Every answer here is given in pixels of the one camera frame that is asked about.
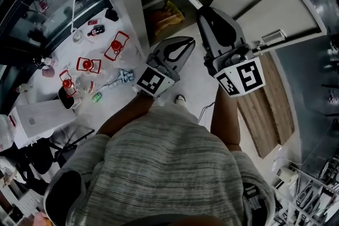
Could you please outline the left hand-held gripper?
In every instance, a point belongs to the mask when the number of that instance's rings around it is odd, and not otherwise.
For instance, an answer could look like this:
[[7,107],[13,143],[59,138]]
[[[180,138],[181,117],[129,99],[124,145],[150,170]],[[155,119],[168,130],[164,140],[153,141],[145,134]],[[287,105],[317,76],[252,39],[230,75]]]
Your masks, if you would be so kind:
[[161,96],[180,80],[176,71],[183,68],[194,47],[193,37],[178,36],[161,41],[142,65],[143,72],[136,79],[136,89],[154,99]]

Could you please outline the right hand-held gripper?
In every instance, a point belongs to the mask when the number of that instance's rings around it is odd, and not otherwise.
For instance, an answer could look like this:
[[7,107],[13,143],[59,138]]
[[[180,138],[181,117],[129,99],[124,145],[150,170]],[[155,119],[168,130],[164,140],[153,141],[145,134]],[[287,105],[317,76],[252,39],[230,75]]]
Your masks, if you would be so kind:
[[198,9],[197,16],[203,42],[211,52],[204,56],[204,65],[228,96],[244,96],[263,87],[260,59],[248,45],[242,45],[245,38],[239,24],[221,10],[207,6]]

